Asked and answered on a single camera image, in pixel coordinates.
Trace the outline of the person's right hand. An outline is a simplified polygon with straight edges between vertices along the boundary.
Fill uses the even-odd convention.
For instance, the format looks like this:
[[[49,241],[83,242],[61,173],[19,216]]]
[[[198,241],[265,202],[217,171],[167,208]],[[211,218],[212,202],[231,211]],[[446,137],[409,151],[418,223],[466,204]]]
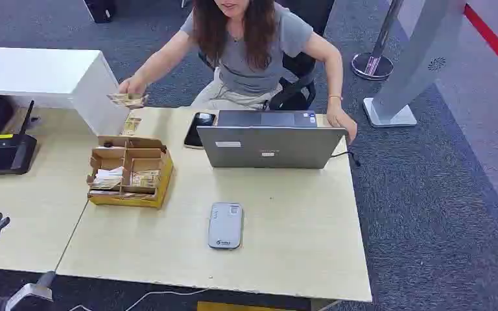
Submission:
[[[117,92],[120,94],[142,95],[147,89],[147,82],[138,76],[131,76],[123,80],[118,87]]]

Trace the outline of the person's left hand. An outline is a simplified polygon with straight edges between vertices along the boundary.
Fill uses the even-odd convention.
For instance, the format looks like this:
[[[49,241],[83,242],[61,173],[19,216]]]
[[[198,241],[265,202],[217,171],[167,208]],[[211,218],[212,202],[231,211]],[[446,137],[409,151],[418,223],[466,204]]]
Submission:
[[[348,144],[354,142],[358,130],[357,123],[340,107],[340,104],[329,104],[326,117],[331,126],[347,130]]]

